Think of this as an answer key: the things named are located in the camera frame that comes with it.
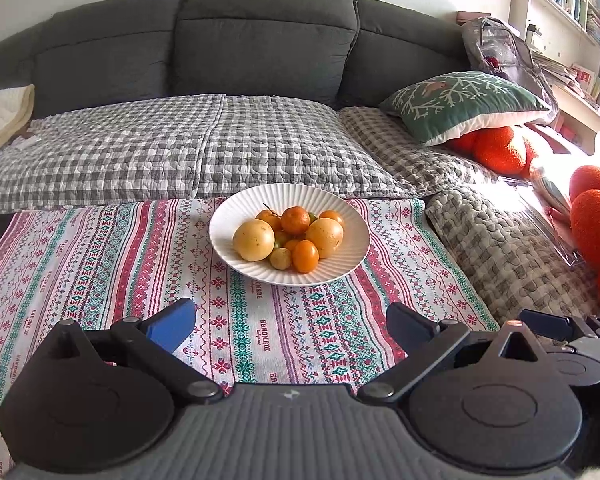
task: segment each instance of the sofa backrest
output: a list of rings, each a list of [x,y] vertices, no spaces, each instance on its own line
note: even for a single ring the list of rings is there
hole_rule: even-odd
[[[462,28],[411,9],[359,0],[360,32],[342,76],[341,106],[378,106],[430,77],[470,70]]]
[[[376,106],[468,68],[460,27],[376,0],[106,0],[0,42],[34,117],[155,97],[280,95]]]
[[[178,14],[176,94],[279,95],[334,105],[356,0],[187,0]]]

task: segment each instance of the plastic bag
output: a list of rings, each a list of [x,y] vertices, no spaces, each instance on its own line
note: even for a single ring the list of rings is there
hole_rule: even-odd
[[[462,41],[474,70],[516,83],[551,107],[544,118],[533,121],[549,124],[560,111],[551,87],[531,57],[528,45],[496,18],[478,18],[462,26]]]

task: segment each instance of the white bookshelf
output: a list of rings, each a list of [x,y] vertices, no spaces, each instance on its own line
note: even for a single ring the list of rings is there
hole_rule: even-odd
[[[597,13],[590,0],[584,4],[583,15],[589,8]],[[600,43],[556,0],[511,0],[509,23],[525,37],[530,23],[542,32],[538,44],[544,54],[564,65],[573,63],[600,72]]]

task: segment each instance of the gray sofa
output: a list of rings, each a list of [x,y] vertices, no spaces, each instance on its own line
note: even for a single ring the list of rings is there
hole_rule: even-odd
[[[0,42],[0,88],[34,84],[34,117],[221,92],[376,106],[467,70],[460,27],[376,0],[107,0]]]
[[[0,42],[0,88],[36,86],[30,131],[42,139],[0,154],[0,212],[227,195],[278,179],[425,198],[497,321],[523,306],[598,313],[590,272],[466,187],[493,173],[423,148],[374,108],[468,69],[460,27],[375,0],[107,0],[58,12]]]

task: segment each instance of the bookshelf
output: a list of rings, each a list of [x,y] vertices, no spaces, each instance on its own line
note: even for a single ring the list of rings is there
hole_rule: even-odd
[[[529,24],[542,36],[536,45],[564,65],[600,72],[600,10],[596,0],[511,0],[509,23],[525,37]]]

